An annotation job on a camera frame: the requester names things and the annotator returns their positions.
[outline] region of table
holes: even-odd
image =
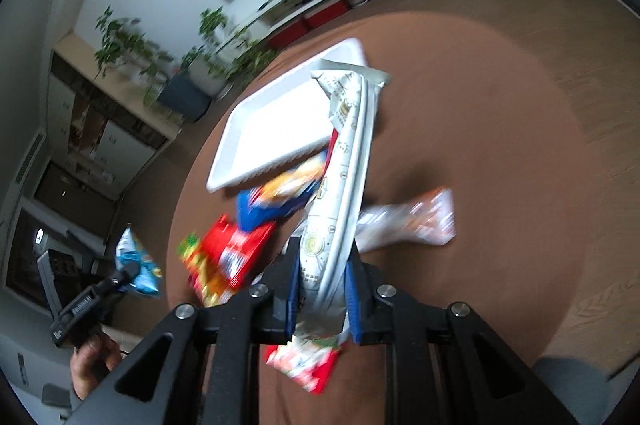
[[[240,100],[348,37],[361,40],[369,66],[392,76],[380,97],[364,202],[403,202],[449,185],[458,234],[442,248],[388,246],[365,261],[422,302],[470,303],[532,363],[570,305],[590,241],[594,164],[568,101],[532,55],[496,31],[428,12],[368,18],[295,46]],[[202,148],[176,206],[166,261],[171,307],[193,297],[175,252],[180,240],[235,213],[232,193],[205,189],[225,123],[226,116]],[[283,225],[267,253],[297,222]],[[348,346],[315,396],[263,366],[261,423],[381,424],[383,373],[382,346]]]

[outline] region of floor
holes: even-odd
[[[640,350],[640,20],[615,0],[371,0],[307,37],[398,10],[448,12],[492,26],[536,55],[567,95],[600,164],[596,218],[584,222],[595,226],[596,239],[547,353],[615,371]],[[159,264],[191,163],[233,99],[186,127],[124,200],[117,228],[132,222]],[[114,325],[143,335],[166,310],[162,299],[129,297]]]

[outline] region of blue snack bag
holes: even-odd
[[[242,190],[237,201],[240,230],[255,230],[305,206],[322,181],[326,156],[322,151],[263,186]]]
[[[116,245],[116,268],[120,270],[131,261],[140,264],[140,273],[129,283],[129,288],[141,295],[159,297],[162,270],[129,226]]]

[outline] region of air vent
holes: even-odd
[[[40,145],[40,142],[42,141],[43,138],[44,136],[42,134],[37,134],[36,137],[34,138],[33,143],[31,144],[31,148],[29,149],[27,156],[24,157],[24,161],[20,166],[20,170],[18,170],[18,175],[15,177],[15,183],[17,185],[20,185],[22,183],[22,180],[24,179],[24,175],[27,173],[27,170],[29,170],[29,165],[31,164],[31,160],[35,156],[35,153],[38,150],[38,146]]]

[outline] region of plastic tray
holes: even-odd
[[[207,180],[209,192],[238,185],[329,141],[329,99],[310,74],[320,58],[367,65],[360,41],[346,39],[242,100],[226,122]]]

